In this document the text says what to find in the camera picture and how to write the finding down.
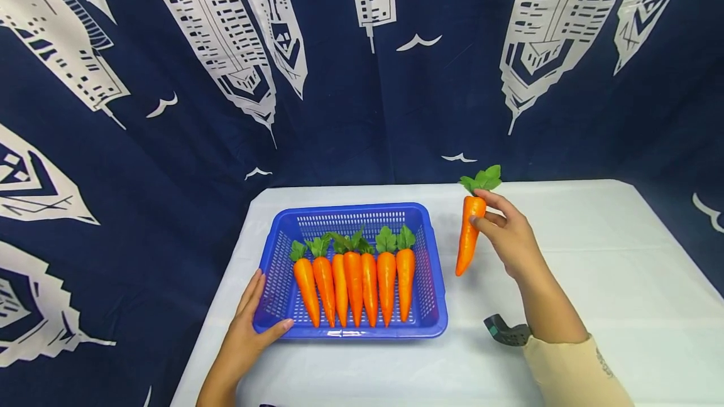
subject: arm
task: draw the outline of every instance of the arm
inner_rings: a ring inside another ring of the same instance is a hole
[[[252,368],[264,349],[291,328],[292,320],[278,322],[261,334],[252,327],[265,282],[266,277],[257,270],[244,290],[219,354],[201,386],[196,407],[233,407],[239,380]]]
[[[525,360],[546,405],[633,406],[581,317],[551,273],[527,218],[500,195],[475,191],[505,216],[487,212],[473,225],[488,239],[518,283],[533,336]]]

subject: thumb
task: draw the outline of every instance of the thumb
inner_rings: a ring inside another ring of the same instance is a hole
[[[485,217],[470,217],[470,222],[475,226],[476,230],[482,232],[482,234],[490,239],[495,239],[495,236],[501,231],[500,228]]]
[[[276,324],[274,324],[270,329],[268,329],[266,332],[263,332],[261,336],[261,341],[263,342],[264,347],[271,345],[272,342],[280,339],[280,337],[284,336],[284,334],[292,328],[292,325],[294,325],[294,321],[290,318],[286,318],[283,321],[279,321]]]

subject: white tablecloth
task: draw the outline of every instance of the white tablecloth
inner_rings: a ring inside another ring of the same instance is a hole
[[[528,216],[553,273],[637,406],[724,405],[724,301],[633,187],[504,183],[496,192]],[[520,349],[497,344],[483,325],[492,313],[511,326],[524,322],[516,286],[485,237],[468,272],[454,275],[464,195],[454,184],[263,192],[251,203],[172,405],[194,405],[277,212],[385,202],[419,202],[430,212],[447,331],[401,344],[273,345],[239,384],[238,405],[540,405]]]

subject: carrot leaf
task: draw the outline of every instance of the carrot leaf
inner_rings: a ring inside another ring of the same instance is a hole
[[[364,237],[360,237],[360,246],[359,246],[360,253],[368,253],[368,254],[374,254],[375,253],[375,247],[370,245],[370,242],[367,242],[367,239],[364,239]]]
[[[477,188],[491,191],[501,184],[500,165],[491,165],[486,170],[478,171],[475,179],[472,179],[470,176],[463,176],[460,178],[460,184],[468,189],[470,193],[473,193]]]
[[[327,256],[327,249],[329,249],[329,240],[330,237],[328,235],[324,235],[321,238],[315,237],[313,241],[306,241],[307,246],[309,246],[309,250],[312,252],[312,255],[315,258],[319,258],[320,256]]]
[[[362,243],[362,231],[364,230],[364,225],[362,225],[362,228],[359,229],[359,231],[355,232],[352,235],[352,239],[350,241],[352,242],[352,248],[351,250],[359,250],[360,244]]]
[[[395,251],[397,249],[397,237],[392,234],[390,227],[383,226],[380,230],[380,234],[375,237],[377,242],[377,251],[382,253],[383,251]]]
[[[500,164],[491,165],[485,169],[485,174],[488,178],[496,179],[500,178]]]
[[[415,245],[415,235],[412,234],[410,228],[403,225],[403,229],[400,230],[400,234],[397,235],[397,248],[399,250],[411,249]]]
[[[292,242],[292,253],[289,255],[289,258],[296,263],[300,259],[304,258],[304,254],[306,252],[306,245],[302,244],[301,242],[294,241]]]
[[[349,241],[349,236],[342,236],[338,232],[330,231],[325,234],[324,237],[327,237],[328,239],[334,239],[334,242],[332,243],[332,248],[334,248],[335,253],[344,254],[348,251],[352,251],[352,242]]]

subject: carrot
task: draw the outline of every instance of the carrot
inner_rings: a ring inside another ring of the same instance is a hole
[[[487,204],[485,200],[475,197],[473,191],[477,188],[492,190],[500,185],[500,165],[492,165],[487,170],[480,170],[475,179],[468,176],[460,178],[473,196],[465,197],[463,202],[463,226],[460,232],[460,246],[458,246],[458,262],[454,273],[460,277],[470,266],[475,255],[475,245],[478,241],[478,231],[470,222],[470,217],[484,217]]]
[[[370,327],[377,326],[377,264],[375,257],[375,249],[361,237],[359,250],[362,253],[362,298],[364,308],[367,311],[367,320],[370,321]]]
[[[415,235],[410,228],[403,225],[400,234],[397,235],[397,277],[400,296],[400,319],[407,322],[412,306],[412,281],[415,276],[415,254],[412,246],[415,244]]]
[[[349,312],[349,295],[347,292],[347,279],[344,277],[344,256],[335,254],[332,257],[332,273],[334,274],[334,301],[337,303],[339,324],[347,327],[347,314]]]
[[[349,312],[349,278],[347,275],[344,254],[352,250],[352,242],[349,236],[342,236],[338,232],[328,232],[324,235],[327,239],[334,239],[332,246],[336,253],[332,258],[332,272],[334,273],[334,297],[337,303],[337,315],[342,327],[347,327],[347,316]]]
[[[397,249],[397,237],[392,234],[389,227],[384,226],[380,234],[375,237],[377,242],[377,280],[380,284],[380,306],[382,308],[382,320],[385,327],[390,326],[392,320],[392,309],[395,308],[395,274],[397,273],[397,262],[392,251]]]
[[[304,258],[307,246],[301,242],[292,242],[292,253],[289,255],[294,261],[294,278],[299,285],[299,291],[302,294],[304,306],[309,313],[309,318],[314,327],[319,328],[319,298],[316,295],[314,286],[314,270],[309,259]]]
[[[362,321],[362,260],[356,251],[344,254],[344,277],[347,278],[349,303],[352,305],[354,326],[359,327]]]
[[[329,249],[329,237],[324,236],[321,239],[315,237],[313,241],[306,241],[307,246],[314,256],[314,280],[319,289],[319,297],[324,307],[324,315],[330,327],[336,327],[334,321],[334,282],[332,278],[332,264],[327,259],[327,249]]]

